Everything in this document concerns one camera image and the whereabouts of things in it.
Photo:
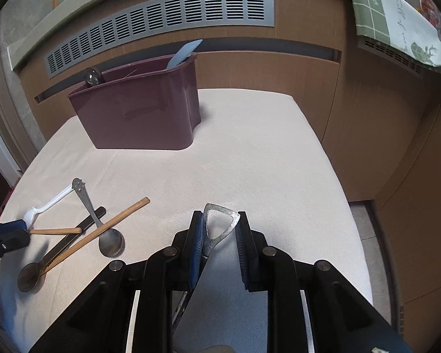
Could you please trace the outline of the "steel spoon ornate handle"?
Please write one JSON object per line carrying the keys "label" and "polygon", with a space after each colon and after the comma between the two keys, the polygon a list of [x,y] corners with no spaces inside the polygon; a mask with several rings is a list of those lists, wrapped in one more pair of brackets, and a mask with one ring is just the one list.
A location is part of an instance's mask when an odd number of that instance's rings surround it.
{"label": "steel spoon ornate handle", "polygon": [[[80,178],[74,178],[72,181],[72,188],[77,194],[83,206],[88,211],[91,218],[94,220],[97,228],[100,228],[103,223],[96,215],[93,204],[86,191],[86,184]],[[109,229],[105,233],[101,234],[98,238],[98,246],[100,252],[105,257],[118,257],[125,248],[125,239],[121,232],[116,229]]]}

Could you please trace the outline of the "steel spoon triangular handle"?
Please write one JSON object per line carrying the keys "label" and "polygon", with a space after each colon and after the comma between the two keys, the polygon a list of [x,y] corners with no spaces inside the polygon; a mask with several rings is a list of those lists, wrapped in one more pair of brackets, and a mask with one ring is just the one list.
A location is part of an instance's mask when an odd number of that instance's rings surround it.
{"label": "steel spoon triangular handle", "polygon": [[[214,248],[235,230],[236,225],[239,222],[240,215],[233,209],[228,209],[227,207],[222,207],[212,203],[207,203],[201,212],[204,214],[207,231],[204,239],[203,259],[201,261],[203,263],[201,271],[202,274],[208,258],[210,257]],[[184,238],[183,249],[180,250],[182,252],[182,268],[184,270],[182,277],[185,289],[174,291],[172,295],[172,332],[177,329],[195,290],[189,288],[188,237],[189,230]]]}

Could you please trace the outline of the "green checked dish towel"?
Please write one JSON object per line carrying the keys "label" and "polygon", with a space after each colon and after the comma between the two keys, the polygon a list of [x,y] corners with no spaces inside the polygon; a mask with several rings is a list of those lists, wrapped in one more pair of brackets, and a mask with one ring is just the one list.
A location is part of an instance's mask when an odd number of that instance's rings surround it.
{"label": "green checked dish towel", "polygon": [[405,0],[352,0],[357,35],[441,67],[441,34]]}

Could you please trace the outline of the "blue plastic spoon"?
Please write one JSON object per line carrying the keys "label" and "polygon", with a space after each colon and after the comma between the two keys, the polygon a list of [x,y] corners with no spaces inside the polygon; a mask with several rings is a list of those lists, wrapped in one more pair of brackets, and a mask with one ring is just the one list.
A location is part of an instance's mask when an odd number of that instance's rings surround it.
{"label": "blue plastic spoon", "polygon": [[202,39],[198,39],[184,44],[169,60],[166,69],[170,70],[180,65],[186,58],[190,56],[192,52],[194,52],[200,46],[202,42]]}

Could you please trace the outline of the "white tablecloth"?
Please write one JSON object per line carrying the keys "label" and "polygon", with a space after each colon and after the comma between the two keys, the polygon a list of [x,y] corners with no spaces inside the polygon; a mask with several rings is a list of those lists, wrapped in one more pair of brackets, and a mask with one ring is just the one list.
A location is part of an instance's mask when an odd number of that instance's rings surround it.
{"label": "white tablecloth", "polygon": [[[182,151],[97,150],[78,117],[49,140],[19,180],[0,218],[21,218],[74,178],[86,183],[107,220],[134,202],[150,204],[117,227],[126,264],[144,261],[189,228],[206,203],[245,211],[253,230],[294,260],[331,262],[371,304],[365,254],[333,167],[294,100],[274,92],[203,89],[202,122]],[[31,236],[0,259],[0,319],[19,352],[28,352],[109,263],[92,241],[22,293],[17,276],[61,240]],[[175,352],[227,345],[266,352],[267,294],[244,290],[235,234],[215,247],[173,338]]]}

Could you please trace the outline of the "grey ventilation grille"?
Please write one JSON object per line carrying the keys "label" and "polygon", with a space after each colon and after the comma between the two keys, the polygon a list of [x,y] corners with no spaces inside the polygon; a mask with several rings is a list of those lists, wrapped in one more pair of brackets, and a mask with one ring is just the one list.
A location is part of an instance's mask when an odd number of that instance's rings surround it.
{"label": "grey ventilation grille", "polygon": [[274,26],[274,0],[149,0],[68,37],[44,62],[50,78],[108,49],[158,34],[211,26]]}

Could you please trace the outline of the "wooden chopstick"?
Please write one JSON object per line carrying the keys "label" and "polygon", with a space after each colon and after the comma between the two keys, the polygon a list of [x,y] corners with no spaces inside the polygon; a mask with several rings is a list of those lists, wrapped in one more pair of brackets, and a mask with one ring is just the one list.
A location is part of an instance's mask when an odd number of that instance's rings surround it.
{"label": "wooden chopstick", "polygon": [[69,235],[81,234],[82,230],[80,227],[58,229],[29,229],[28,233],[33,235]]}
{"label": "wooden chopstick", "polygon": [[127,209],[124,209],[122,212],[120,212],[115,217],[108,220],[108,222],[104,223],[101,227],[99,227],[97,230],[93,231],[91,234],[83,237],[79,242],[77,242],[75,245],[72,245],[69,247],[65,252],[59,254],[53,262],[51,262],[44,270],[42,271],[41,275],[43,276],[50,270],[52,270],[54,267],[62,263],[65,259],[67,259],[72,254],[76,253],[78,250],[80,250],[82,247],[90,243],[92,240],[99,238],[102,234],[104,234],[106,231],[110,230],[114,226],[116,226],[118,223],[122,222],[124,219],[126,219],[129,215],[133,214],[134,212],[138,211],[142,207],[147,206],[150,203],[150,199],[148,197],[144,197],[138,202],[135,202],[133,205],[128,207]]}

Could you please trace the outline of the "maroon plastic utensil holder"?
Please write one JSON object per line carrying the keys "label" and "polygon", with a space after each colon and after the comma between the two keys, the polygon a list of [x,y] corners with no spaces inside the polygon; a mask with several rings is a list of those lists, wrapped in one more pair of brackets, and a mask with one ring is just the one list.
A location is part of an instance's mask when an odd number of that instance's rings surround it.
{"label": "maroon plastic utensil holder", "polygon": [[193,142],[201,123],[196,54],[173,69],[171,56],[122,65],[82,84],[69,101],[97,149],[178,151]]}

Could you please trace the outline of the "white plastic spoon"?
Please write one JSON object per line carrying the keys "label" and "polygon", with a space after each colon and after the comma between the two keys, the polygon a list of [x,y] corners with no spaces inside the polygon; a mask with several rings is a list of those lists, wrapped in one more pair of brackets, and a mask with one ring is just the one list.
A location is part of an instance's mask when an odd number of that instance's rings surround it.
{"label": "white plastic spoon", "polygon": [[27,228],[31,228],[36,218],[46,212],[48,209],[53,207],[55,204],[57,204],[59,201],[64,199],[65,196],[70,194],[74,189],[71,185],[66,187],[64,190],[62,190],[59,194],[57,194],[53,199],[51,199],[47,204],[43,205],[42,207],[32,207],[31,209],[28,209],[27,212],[25,212],[25,215],[22,217],[22,220],[25,221],[25,224]]}

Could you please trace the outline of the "wooden kitchen cabinet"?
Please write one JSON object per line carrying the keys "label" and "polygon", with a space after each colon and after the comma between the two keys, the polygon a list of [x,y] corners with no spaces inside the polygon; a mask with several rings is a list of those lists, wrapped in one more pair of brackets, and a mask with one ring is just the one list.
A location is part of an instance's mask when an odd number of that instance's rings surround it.
{"label": "wooden kitchen cabinet", "polygon": [[126,61],[195,37],[230,45],[198,56],[202,88],[294,97],[327,152],[346,197],[371,199],[393,261],[405,341],[441,348],[441,74],[421,76],[359,46],[351,0],[274,0],[273,27],[214,26],[156,34],[49,76],[44,57],[95,21],[149,0],[97,0],[72,9],[17,68],[45,137],[72,114],[54,87],[92,64]]}

